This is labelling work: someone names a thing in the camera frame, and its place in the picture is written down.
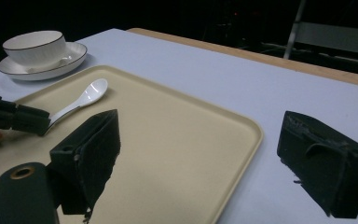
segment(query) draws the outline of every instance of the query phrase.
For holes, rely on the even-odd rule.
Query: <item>white tablecloth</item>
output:
[[[286,110],[319,119],[358,142],[358,86],[117,29],[77,42],[89,51],[76,70],[34,82],[0,73],[0,95],[17,100],[99,64],[145,77],[243,114],[264,130],[220,223],[358,223],[327,217],[276,153]]]

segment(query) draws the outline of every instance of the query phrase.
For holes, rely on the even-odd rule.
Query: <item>saucer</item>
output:
[[[5,73],[10,78],[17,80],[36,81],[66,74],[83,63],[86,59],[86,46],[78,43],[67,42],[67,56],[62,58],[59,63],[49,69],[33,69],[19,65],[9,57],[0,62],[0,72]]]

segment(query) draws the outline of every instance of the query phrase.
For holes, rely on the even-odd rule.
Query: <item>black bracket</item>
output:
[[[56,224],[59,206],[89,222],[120,147],[117,111],[90,117],[49,152],[47,166],[28,162],[0,176],[0,223]]]
[[[357,218],[357,142],[317,119],[286,111],[278,156],[328,216]]]

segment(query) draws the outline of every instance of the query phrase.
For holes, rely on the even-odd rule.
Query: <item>teacup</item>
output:
[[[3,44],[8,57],[32,69],[55,67],[66,54],[66,42],[59,31],[37,31],[10,38]]]

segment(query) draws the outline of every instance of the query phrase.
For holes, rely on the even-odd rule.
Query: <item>spoon bowl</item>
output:
[[[71,104],[66,106],[64,109],[60,110],[56,114],[50,117],[50,124],[48,126],[48,130],[57,123],[58,120],[63,118],[68,113],[86,106],[91,105],[97,102],[103,95],[106,93],[108,87],[107,80],[104,78],[99,78],[93,81],[88,85],[88,87],[83,91],[83,93],[77,98],[77,100],[73,101]]]

